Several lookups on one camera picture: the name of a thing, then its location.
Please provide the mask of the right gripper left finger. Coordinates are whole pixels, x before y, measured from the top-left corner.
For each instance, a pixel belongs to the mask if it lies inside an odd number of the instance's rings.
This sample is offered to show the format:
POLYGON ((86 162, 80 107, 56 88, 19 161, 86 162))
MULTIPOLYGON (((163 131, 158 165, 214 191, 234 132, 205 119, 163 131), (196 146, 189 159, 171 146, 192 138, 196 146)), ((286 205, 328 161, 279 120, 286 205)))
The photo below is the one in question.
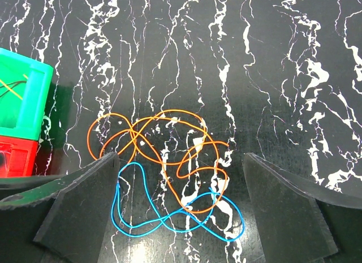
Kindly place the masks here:
POLYGON ((97 262, 119 158, 68 175, 1 179, 2 262, 97 262))

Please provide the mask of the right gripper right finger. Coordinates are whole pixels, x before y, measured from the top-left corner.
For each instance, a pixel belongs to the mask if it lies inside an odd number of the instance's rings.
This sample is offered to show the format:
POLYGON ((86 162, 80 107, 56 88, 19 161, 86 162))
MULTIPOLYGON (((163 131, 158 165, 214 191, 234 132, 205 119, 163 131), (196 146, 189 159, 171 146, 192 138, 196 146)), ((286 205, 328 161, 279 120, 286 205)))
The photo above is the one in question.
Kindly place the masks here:
POLYGON ((361 195, 339 193, 254 153, 244 177, 266 262, 361 262, 361 195))

